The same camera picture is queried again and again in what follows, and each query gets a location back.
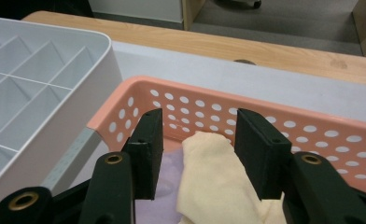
floor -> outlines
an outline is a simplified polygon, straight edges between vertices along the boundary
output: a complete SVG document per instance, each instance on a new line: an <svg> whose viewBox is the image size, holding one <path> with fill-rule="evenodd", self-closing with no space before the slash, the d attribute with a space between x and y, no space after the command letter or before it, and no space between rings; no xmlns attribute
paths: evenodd
<svg viewBox="0 0 366 224"><path fill-rule="evenodd" d="M358 0L206 0L190 30L360 55L352 10Z"/></svg>

yellow cloth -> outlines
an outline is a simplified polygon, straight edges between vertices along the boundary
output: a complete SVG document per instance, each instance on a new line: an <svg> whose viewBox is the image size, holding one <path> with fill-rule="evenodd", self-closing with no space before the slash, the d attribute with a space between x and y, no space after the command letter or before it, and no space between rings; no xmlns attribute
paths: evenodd
<svg viewBox="0 0 366 224"><path fill-rule="evenodd" d="M228 140L198 132L183 141L180 224L286 223L280 200L258 199Z"/></svg>

wooden surface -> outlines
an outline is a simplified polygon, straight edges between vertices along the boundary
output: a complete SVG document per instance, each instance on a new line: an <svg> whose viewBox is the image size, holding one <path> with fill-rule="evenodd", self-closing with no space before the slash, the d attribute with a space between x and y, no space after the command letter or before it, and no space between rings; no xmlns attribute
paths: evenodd
<svg viewBox="0 0 366 224"><path fill-rule="evenodd" d="M125 43L231 61L246 59L266 67L366 84L365 57L45 11L35 12L24 20L99 31Z"/></svg>

white wall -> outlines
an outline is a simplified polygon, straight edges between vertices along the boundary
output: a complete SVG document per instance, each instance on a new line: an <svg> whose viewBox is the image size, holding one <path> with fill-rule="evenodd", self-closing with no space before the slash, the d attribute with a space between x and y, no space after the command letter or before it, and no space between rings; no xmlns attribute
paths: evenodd
<svg viewBox="0 0 366 224"><path fill-rule="evenodd" d="M89 0L92 11L159 21L182 22L181 0Z"/></svg>

basket hole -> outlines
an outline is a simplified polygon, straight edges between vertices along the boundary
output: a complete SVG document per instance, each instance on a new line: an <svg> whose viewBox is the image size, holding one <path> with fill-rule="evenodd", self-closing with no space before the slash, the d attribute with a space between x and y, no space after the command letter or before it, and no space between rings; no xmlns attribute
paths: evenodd
<svg viewBox="0 0 366 224"><path fill-rule="evenodd" d="M236 124L235 120L233 119L227 119L227 123L234 126Z"/></svg>
<svg viewBox="0 0 366 224"><path fill-rule="evenodd" d="M355 175L356 179L366 179L366 175Z"/></svg>
<svg viewBox="0 0 366 224"><path fill-rule="evenodd" d="M337 172L340 174L340 175L346 175L348 174L348 171L345 170L345 169L338 169Z"/></svg>
<svg viewBox="0 0 366 224"><path fill-rule="evenodd" d="M335 156L328 156L328 157L326 157L326 160L328 160L328 161L338 161L340 159L338 157L335 157Z"/></svg>
<svg viewBox="0 0 366 224"><path fill-rule="evenodd" d="M151 92L151 94L152 94L153 96L159 96L159 95L160 95L160 94L158 93L158 91L156 91L156 90L151 90L150 92Z"/></svg>
<svg viewBox="0 0 366 224"><path fill-rule="evenodd" d="M124 119L124 117L125 117L125 110L121 109L120 112L119 112L119 118Z"/></svg>
<svg viewBox="0 0 366 224"><path fill-rule="evenodd" d="M229 109L229 113L232 114L232 115L237 115L237 111L238 111L238 109L234 108L234 107Z"/></svg>
<svg viewBox="0 0 366 224"><path fill-rule="evenodd" d="M359 166L359 163L357 161L347 161L345 163L347 166Z"/></svg>
<svg viewBox="0 0 366 224"><path fill-rule="evenodd" d="M129 99L128 99L128 106L131 107L133 106L134 104L134 98L131 96Z"/></svg>
<svg viewBox="0 0 366 224"><path fill-rule="evenodd" d="M359 158L366 158L366 152L360 152L357 154Z"/></svg>
<svg viewBox="0 0 366 224"><path fill-rule="evenodd" d="M205 106L205 103L202 100L195 101L195 104L198 105L199 107L204 107Z"/></svg>
<svg viewBox="0 0 366 224"><path fill-rule="evenodd" d="M190 121L188 119L182 119L182 122L185 123L185 124L190 123Z"/></svg>
<svg viewBox="0 0 366 224"><path fill-rule="evenodd" d="M296 138L296 141L299 143L306 143L306 142L308 142L308 138L301 136L301 137Z"/></svg>
<svg viewBox="0 0 366 224"><path fill-rule="evenodd" d="M348 152L349 147L337 147L335 150L338 152Z"/></svg>
<svg viewBox="0 0 366 224"><path fill-rule="evenodd" d="M181 108L180 111L183 113L183 114L189 114L190 111L187 109L187 108Z"/></svg>
<svg viewBox="0 0 366 224"><path fill-rule="evenodd" d="M298 151L301 151L302 149L301 148L299 148L299 147L292 147L291 148L291 151L292 152L298 152Z"/></svg>
<svg viewBox="0 0 366 224"><path fill-rule="evenodd" d="M346 138L346 141L351 142L351 143L357 143L357 142L361 141L361 137L358 135L351 135Z"/></svg>
<svg viewBox="0 0 366 224"><path fill-rule="evenodd" d="M123 137L124 137L123 133L117 134L117 142L121 142Z"/></svg>
<svg viewBox="0 0 366 224"><path fill-rule="evenodd" d="M283 123L283 125L287 128L294 128L294 127L296 127L296 122L294 122L292 120L288 120L288 121L285 121L285 123Z"/></svg>
<svg viewBox="0 0 366 224"><path fill-rule="evenodd" d="M197 127L199 127L199 128L203 128L204 127L204 124L202 122L200 122L200 121L195 122L195 125Z"/></svg>
<svg viewBox="0 0 366 224"><path fill-rule="evenodd" d="M139 109L135 108L134 113L133 113L134 117L136 118L138 114L139 114Z"/></svg>
<svg viewBox="0 0 366 224"><path fill-rule="evenodd" d="M181 96L181 97L180 97L180 101L181 101L183 104L188 104L188 103L189 103L189 99L188 99L186 96Z"/></svg>
<svg viewBox="0 0 366 224"><path fill-rule="evenodd" d="M272 116L268 116L266 117L266 119L268 120L268 122L270 123L275 123L276 122L276 118L272 117Z"/></svg>
<svg viewBox="0 0 366 224"><path fill-rule="evenodd" d="M329 144L327 142L316 142L315 146L317 147L327 147Z"/></svg>
<svg viewBox="0 0 366 224"><path fill-rule="evenodd" d="M227 135L233 135L233 130L227 129L224 131Z"/></svg>
<svg viewBox="0 0 366 224"><path fill-rule="evenodd" d="M166 99L168 99L168 100L173 100L173 99L174 99L174 95L173 95L173 94L171 94L171 93L169 93L169 92L167 92L167 93L165 94L165 98L166 98Z"/></svg>
<svg viewBox="0 0 366 224"><path fill-rule="evenodd" d="M131 128L131 120L130 119L127 119L127 121L125 121L125 128L126 129L129 129Z"/></svg>
<svg viewBox="0 0 366 224"><path fill-rule="evenodd" d="M303 129L307 133L314 133L317 131L317 127L315 127L314 125L307 125Z"/></svg>
<svg viewBox="0 0 366 224"><path fill-rule="evenodd" d="M216 126L216 125L211 125L209 128L210 128L210 130L212 130L213 132L217 132L217 131L218 131L218 126Z"/></svg>
<svg viewBox="0 0 366 224"><path fill-rule="evenodd" d="M169 110L172 110L172 111L175 110L175 107L173 105L167 105L166 108L168 108Z"/></svg>
<svg viewBox="0 0 366 224"><path fill-rule="evenodd" d="M111 122L111 123L110 123L110 125L109 125L109 131L110 131L111 133L113 133L113 132L115 132L115 131L116 131L116 129L117 129L117 124L116 124L116 122Z"/></svg>
<svg viewBox="0 0 366 224"><path fill-rule="evenodd" d="M219 118L218 116L216 116L216 115L212 115L210 118L211 118L213 121L216 121L216 122L219 122L219 121L220 121L220 118Z"/></svg>
<svg viewBox="0 0 366 224"><path fill-rule="evenodd" d="M329 130L325 132L325 136L326 137L337 137L338 136L338 132L335 130Z"/></svg>
<svg viewBox="0 0 366 224"><path fill-rule="evenodd" d="M173 115L168 115L168 119L176 120L176 117L175 117L175 116L173 116Z"/></svg>
<svg viewBox="0 0 366 224"><path fill-rule="evenodd" d="M200 111L197 111L197 112L195 112L195 116L197 116L200 119L203 119L204 118L204 113L200 112Z"/></svg>
<svg viewBox="0 0 366 224"><path fill-rule="evenodd" d="M212 109L216 110L216 111L220 111L221 110L221 105L218 104L212 104Z"/></svg>
<svg viewBox="0 0 366 224"><path fill-rule="evenodd" d="M160 104L160 102L158 102L158 101L153 101L153 105L155 105L155 106L157 106L157 107L161 107L161 104Z"/></svg>

